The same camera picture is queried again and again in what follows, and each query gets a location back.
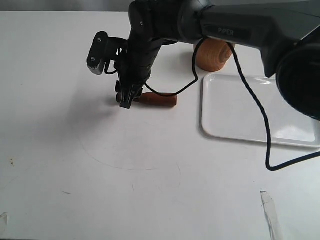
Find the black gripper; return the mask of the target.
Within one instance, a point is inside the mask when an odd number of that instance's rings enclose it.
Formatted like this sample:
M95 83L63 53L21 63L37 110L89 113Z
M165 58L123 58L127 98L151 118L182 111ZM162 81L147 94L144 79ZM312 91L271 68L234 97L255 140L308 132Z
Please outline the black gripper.
M121 108L130 109L133 101L142 95L143 85L151 76L151 68L162 45L162 38L148 38L137 32L129 34L116 64L116 101L120 102Z

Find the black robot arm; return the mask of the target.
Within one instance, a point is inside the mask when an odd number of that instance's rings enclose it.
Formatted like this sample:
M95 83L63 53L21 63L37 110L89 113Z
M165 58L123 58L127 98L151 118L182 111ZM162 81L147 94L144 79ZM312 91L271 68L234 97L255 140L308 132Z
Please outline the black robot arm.
M151 75L165 40L205 39L258 49L266 77L275 77L284 100L320 118L320 3L317 0L214 5L210 0L136 0L131 32L119 67L120 106L130 108Z

